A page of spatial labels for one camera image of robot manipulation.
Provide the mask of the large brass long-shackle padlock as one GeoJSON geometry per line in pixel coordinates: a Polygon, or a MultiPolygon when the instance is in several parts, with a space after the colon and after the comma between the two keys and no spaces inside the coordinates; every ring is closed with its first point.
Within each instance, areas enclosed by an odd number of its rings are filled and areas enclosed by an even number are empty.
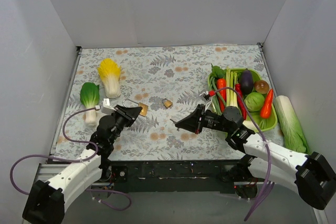
{"type": "Polygon", "coordinates": [[[148,105],[141,103],[141,102],[135,102],[130,99],[124,99],[122,103],[123,103],[123,106],[126,108],[141,108],[141,112],[139,115],[143,117],[147,116],[148,109],[149,109],[148,105]]]}

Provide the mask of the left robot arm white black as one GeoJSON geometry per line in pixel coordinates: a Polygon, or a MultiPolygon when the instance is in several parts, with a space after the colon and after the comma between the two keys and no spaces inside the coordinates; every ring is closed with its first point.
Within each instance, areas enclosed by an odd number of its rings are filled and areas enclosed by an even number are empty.
{"type": "Polygon", "coordinates": [[[56,176],[33,184],[23,219],[30,223],[61,223],[69,206],[92,183],[108,181],[112,175],[109,156],[113,144],[123,129],[135,122],[141,110],[116,105],[110,115],[103,116],[77,159],[56,176]]]}

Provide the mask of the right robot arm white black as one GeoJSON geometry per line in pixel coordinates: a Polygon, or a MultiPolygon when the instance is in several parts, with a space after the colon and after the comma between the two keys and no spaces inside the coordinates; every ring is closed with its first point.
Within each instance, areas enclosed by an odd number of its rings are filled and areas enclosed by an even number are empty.
{"type": "Polygon", "coordinates": [[[261,135],[243,125],[243,117],[236,107],[228,106],[222,115],[217,115],[199,104],[174,125],[195,134],[203,128],[226,132],[228,145],[244,153],[249,161],[237,168],[242,180],[257,177],[281,184],[319,210],[324,210],[335,195],[335,172],[323,155],[298,153],[265,142],[261,135]]]}

